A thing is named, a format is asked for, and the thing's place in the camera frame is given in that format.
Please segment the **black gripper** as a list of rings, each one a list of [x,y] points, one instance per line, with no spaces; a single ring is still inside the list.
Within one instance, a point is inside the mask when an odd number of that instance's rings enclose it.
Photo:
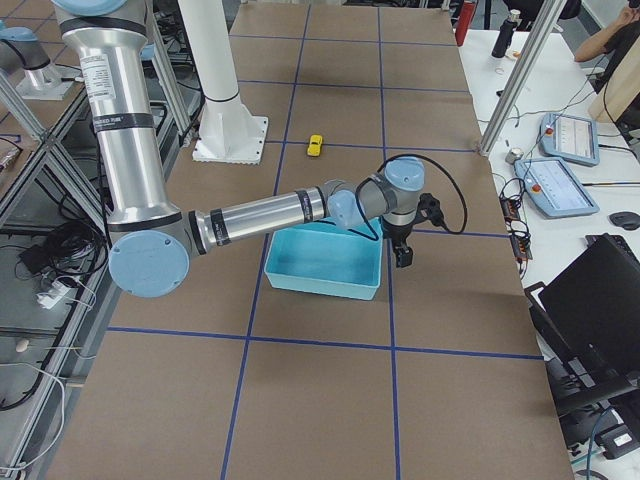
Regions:
[[[412,230],[413,226],[411,224],[396,225],[388,221],[383,222],[384,238],[391,241],[397,268],[409,267],[413,263],[413,249],[407,244],[407,239]]]

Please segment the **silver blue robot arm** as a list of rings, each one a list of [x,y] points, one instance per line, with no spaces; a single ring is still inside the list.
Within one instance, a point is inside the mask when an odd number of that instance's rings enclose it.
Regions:
[[[407,237],[427,208],[424,167],[391,159],[357,185],[331,180],[209,213],[183,212],[167,194],[141,54],[150,43],[146,1],[59,1],[64,42],[78,55],[113,201],[107,233],[109,271],[124,291],[169,294],[193,257],[253,236],[330,219],[343,229],[381,222],[402,265]]]

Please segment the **second grey robot arm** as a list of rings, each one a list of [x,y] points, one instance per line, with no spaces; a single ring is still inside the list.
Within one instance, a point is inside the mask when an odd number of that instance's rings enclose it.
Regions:
[[[8,79],[22,71],[16,90],[23,99],[62,101],[72,88],[50,59],[36,34],[27,27],[1,26],[1,75]]]

